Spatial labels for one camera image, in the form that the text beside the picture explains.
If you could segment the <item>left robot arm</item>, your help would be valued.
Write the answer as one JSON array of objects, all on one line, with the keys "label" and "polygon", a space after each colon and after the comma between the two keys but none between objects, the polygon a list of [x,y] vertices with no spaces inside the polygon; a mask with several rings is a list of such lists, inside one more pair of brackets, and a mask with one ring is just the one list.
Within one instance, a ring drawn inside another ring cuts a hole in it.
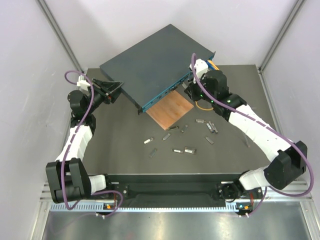
[{"label": "left robot arm", "polygon": [[95,109],[101,104],[112,104],[121,94],[122,81],[91,83],[79,80],[79,90],[71,91],[67,100],[71,108],[69,136],[55,161],[46,165],[45,172],[54,203],[87,200],[97,193],[109,198],[114,187],[106,174],[89,176],[83,158],[96,130]]}]

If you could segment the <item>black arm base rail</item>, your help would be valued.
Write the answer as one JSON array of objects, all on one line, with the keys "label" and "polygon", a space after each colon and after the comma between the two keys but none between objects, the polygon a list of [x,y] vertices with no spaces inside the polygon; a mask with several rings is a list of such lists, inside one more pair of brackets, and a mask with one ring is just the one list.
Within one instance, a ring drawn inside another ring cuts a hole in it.
[{"label": "black arm base rail", "polygon": [[123,195],[123,208],[223,207],[227,201],[251,203],[259,188],[244,191],[233,182],[238,174],[110,174],[107,189]]}]

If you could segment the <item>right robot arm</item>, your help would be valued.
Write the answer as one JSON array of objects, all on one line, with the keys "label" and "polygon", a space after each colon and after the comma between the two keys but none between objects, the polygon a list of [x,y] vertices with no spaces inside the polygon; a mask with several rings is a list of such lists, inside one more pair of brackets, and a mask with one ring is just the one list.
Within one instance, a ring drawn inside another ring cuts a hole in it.
[{"label": "right robot arm", "polygon": [[293,142],[276,132],[262,120],[239,95],[231,93],[227,78],[220,70],[193,70],[185,92],[193,100],[205,100],[214,112],[241,130],[265,154],[269,165],[242,173],[233,185],[233,192],[245,198],[253,189],[270,187],[282,190],[311,170],[307,146]]}]

